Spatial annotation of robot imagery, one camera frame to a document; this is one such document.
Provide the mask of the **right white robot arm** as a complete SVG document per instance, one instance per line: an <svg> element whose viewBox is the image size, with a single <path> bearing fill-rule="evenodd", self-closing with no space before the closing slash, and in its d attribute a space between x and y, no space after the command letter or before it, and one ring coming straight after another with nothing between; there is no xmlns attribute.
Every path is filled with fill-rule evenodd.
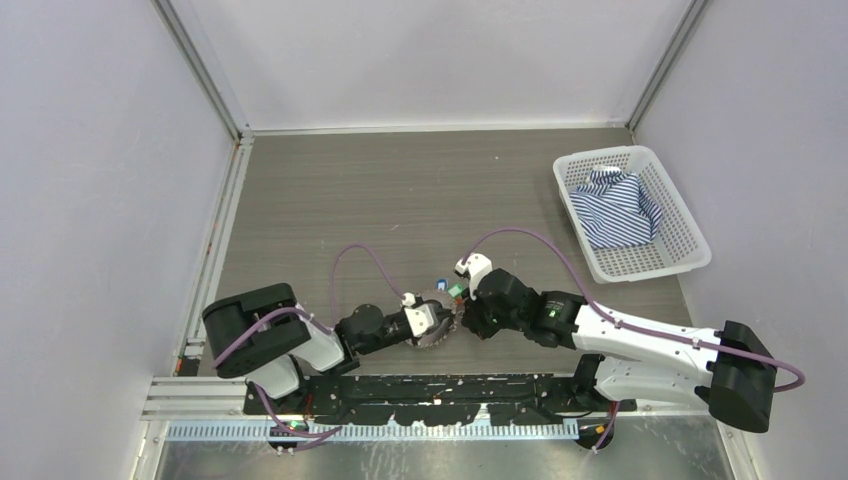
<svg viewBox="0 0 848 480"><path fill-rule="evenodd" d="M770 427L777 369L747 325L681 327L625 314L563 291L537 292L498 268L462 293L465 328L482 339L514 330L547 348L582 350L571 397L584 410L607 400L705 407L736 429Z"/></svg>

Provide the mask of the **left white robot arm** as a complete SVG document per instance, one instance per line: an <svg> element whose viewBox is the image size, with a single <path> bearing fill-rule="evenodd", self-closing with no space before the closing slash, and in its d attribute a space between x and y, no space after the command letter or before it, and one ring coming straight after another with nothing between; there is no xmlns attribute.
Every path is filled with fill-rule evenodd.
<svg viewBox="0 0 848 480"><path fill-rule="evenodd" d="M280 412L293 414L307 398L302 363L339 375L358 368L361 356L397 344L428 348L451 331L458 314L448 292L428 290L403 294L395 313L363 304L327 327L303 309L289 284L278 283L215 301L202 321L217 376L242 377Z"/></svg>

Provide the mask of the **numbered metal key ring disc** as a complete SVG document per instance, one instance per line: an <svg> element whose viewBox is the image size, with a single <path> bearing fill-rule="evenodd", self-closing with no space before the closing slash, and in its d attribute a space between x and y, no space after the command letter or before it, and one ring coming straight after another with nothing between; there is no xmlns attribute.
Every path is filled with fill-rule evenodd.
<svg viewBox="0 0 848 480"><path fill-rule="evenodd" d="M464 308L446 291L428 290L421 297L435 308L435 325L428 328L421 337L406 340L405 343L412 348L429 349L438 346L460 326Z"/></svg>

